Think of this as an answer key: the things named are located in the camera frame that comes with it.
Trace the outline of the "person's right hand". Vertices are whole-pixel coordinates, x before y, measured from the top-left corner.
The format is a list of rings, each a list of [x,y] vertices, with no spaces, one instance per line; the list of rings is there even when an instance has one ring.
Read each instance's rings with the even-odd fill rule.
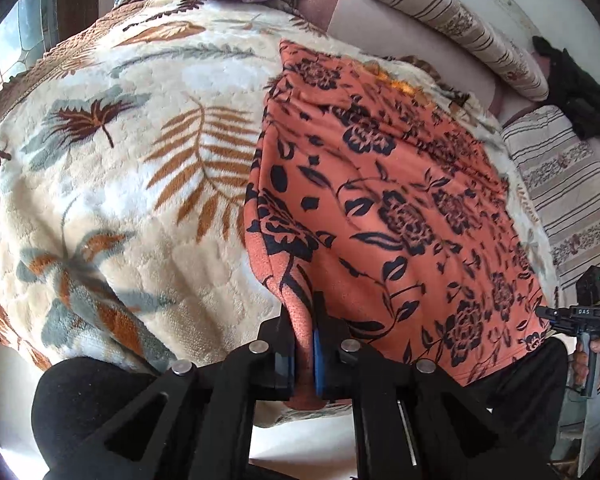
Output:
[[[585,351],[583,344],[577,344],[572,358],[573,385],[584,387],[588,376],[597,377],[597,392],[600,392],[600,338],[590,341],[590,350]]]

